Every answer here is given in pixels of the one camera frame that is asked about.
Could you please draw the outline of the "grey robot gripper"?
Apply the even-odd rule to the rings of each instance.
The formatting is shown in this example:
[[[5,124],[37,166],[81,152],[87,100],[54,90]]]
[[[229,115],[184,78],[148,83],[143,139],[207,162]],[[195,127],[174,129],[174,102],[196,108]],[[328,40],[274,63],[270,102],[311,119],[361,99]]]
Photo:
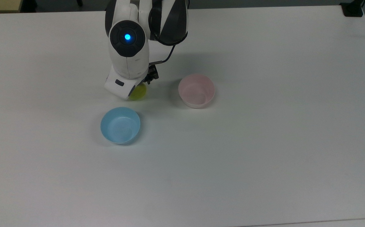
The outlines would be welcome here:
[[[156,65],[149,66],[144,83],[150,84],[158,78]],[[144,83],[142,79],[125,79],[119,76],[111,67],[104,88],[118,98],[133,101],[142,99],[146,95],[146,85]]]

